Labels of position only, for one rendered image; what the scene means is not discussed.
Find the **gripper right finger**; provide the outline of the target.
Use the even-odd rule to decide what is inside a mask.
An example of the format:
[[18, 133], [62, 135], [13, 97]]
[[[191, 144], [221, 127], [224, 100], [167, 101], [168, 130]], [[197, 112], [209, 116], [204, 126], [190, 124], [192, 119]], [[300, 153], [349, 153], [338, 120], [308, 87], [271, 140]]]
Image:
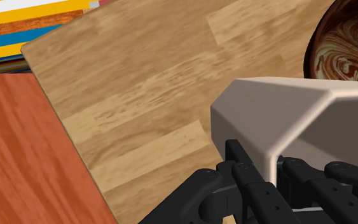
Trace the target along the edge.
[[280, 157], [277, 163], [277, 187], [293, 209], [322, 209], [307, 212], [311, 224], [327, 224], [327, 214], [335, 224], [358, 224], [358, 166], [330, 162], [323, 171], [304, 160]]

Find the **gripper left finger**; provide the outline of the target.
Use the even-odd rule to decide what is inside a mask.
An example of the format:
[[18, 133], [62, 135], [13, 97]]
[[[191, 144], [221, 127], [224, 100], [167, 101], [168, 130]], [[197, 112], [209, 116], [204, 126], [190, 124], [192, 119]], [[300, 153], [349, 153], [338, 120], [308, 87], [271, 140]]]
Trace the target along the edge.
[[301, 224], [271, 182], [266, 182], [238, 140], [225, 142], [225, 161], [199, 169], [158, 204], [139, 224]]

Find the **white angular box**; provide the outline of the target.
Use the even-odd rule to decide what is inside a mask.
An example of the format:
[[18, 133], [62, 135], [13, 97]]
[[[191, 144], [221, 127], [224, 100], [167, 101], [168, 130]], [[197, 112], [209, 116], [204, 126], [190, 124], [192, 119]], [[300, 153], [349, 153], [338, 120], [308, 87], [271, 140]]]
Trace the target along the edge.
[[239, 78], [212, 103], [210, 119], [218, 152], [236, 139], [272, 183], [279, 156], [318, 169], [335, 160], [358, 166], [358, 81]]

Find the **light wooden table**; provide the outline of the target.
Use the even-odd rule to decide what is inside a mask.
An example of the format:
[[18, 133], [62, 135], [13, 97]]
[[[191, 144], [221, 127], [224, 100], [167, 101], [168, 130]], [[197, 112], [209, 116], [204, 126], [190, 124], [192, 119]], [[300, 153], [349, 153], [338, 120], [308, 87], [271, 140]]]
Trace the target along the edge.
[[118, 224], [220, 156], [210, 105], [235, 78], [300, 77], [333, 0], [113, 0], [22, 53]]

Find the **brown marbled bowl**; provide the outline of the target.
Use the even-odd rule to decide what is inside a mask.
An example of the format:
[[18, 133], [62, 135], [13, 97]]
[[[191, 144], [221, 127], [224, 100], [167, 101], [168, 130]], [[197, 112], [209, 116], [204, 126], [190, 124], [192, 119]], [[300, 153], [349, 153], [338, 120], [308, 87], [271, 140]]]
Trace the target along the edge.
[[327, 9], [308, 43], [303, 74], [358, 81], [358, 0], [335, 0]]

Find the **multicoloured striped rug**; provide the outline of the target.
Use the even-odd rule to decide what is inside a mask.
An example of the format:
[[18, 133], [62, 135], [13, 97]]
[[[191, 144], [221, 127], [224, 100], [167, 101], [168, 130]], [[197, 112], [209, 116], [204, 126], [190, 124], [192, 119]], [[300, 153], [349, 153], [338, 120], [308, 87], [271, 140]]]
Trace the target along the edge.
[[0, 0], [0, 73], [29, 73], [22, 45], [113, 0]]

